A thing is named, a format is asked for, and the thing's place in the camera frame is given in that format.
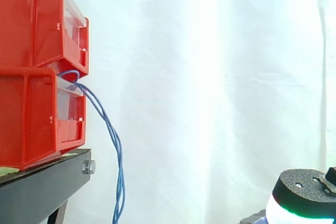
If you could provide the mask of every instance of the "blue wire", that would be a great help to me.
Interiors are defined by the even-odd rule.
[[[76,82],[78,81],[78,79],[80,78],[80,74],[79,71],[77,70],[68,70],[68,71],[64,71],[62,73],[59,73],[57,76],[62,77],[65,76],[66,74],[70,74],[70,73],[74,73],[76,75]]]
[[[77,78],[75,82],[73,82],[82,92],[83,94],[90,100],[93,107],[97,110],[100,117],[105,121],[105,124],[107,126],[109,135],[111,137],[112,143],[114,145],[115,150],[117,151],[117,158],[118,158],[118,180],[117,180],[117,188],[115,192],[115,203],[114,206],[114,212],[113,212],[113,219],[112,224],[118,224],[119,219],[121,217],[121,214],[124,210],[125,206],[125,181],[124,181],[124,171],[123,171],[123,165],[122,165],[122,145],[119,138],[119,135],[117,134],[115,128],[113,127],[101,101],[99,98],[84,84],[78,83],[78,79],[80,77],[80,74],[77,70],[68,70],[62,73],[59,73],[58,76],[62,77],[66,74],[75,73],[77,75]]]

